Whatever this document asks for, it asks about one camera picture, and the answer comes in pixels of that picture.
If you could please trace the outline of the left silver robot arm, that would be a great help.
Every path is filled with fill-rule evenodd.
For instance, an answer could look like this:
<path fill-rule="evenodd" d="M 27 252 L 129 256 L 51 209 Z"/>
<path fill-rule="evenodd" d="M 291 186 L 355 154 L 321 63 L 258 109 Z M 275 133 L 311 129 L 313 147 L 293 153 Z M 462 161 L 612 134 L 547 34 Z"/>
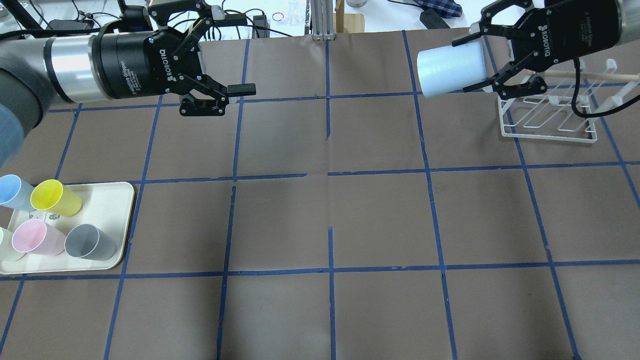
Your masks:
<path fill-rule="evenodd" d="M 1 164 L 56 103 L 176 94 L 185 117 L 223 116 L 253 83 L 223 85 L 201 64 L 200 39 L 225 18 L 204 0 L 151 0 L 145 30 L 122 16 L 100 29 L 25 29 L 1 35 Z"/>

